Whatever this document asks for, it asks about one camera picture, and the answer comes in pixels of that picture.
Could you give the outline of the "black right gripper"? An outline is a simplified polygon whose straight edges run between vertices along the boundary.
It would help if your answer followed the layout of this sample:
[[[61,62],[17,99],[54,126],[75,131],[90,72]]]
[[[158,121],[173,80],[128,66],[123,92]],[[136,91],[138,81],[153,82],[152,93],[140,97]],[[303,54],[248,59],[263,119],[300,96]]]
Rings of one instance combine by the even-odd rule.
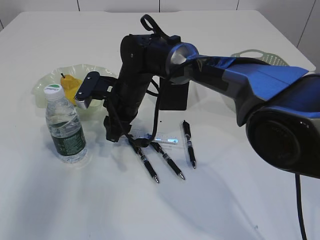
[[[111,90],[111,101],[106,102],[108,116],[104,118],[103,125],[108,141],[116,143],[125,132],[131,130],[131,122],[138,114],[152,78],[151,73],[133,72],[128,69],[120,71]],[[151,142],[149,138],[134,138],[131,134],[128,140],[137,148],[146,148]]]

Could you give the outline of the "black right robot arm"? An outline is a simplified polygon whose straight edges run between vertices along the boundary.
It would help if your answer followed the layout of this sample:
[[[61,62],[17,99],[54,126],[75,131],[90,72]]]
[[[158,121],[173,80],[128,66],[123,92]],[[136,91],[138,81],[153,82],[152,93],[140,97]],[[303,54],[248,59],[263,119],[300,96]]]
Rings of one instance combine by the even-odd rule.
[[[145,35],[126,35],[122,66],[104,106],[106,139],[117,142],[132,120],[154,76],[169,83],[194,81],[234,101],[236,122],[245,126],[254,151],[291,173],[320,176],[320,76],[296,66],[276,66],[249,57],[199,54],[177,35],[166,35],[150,15],[140,19]]]

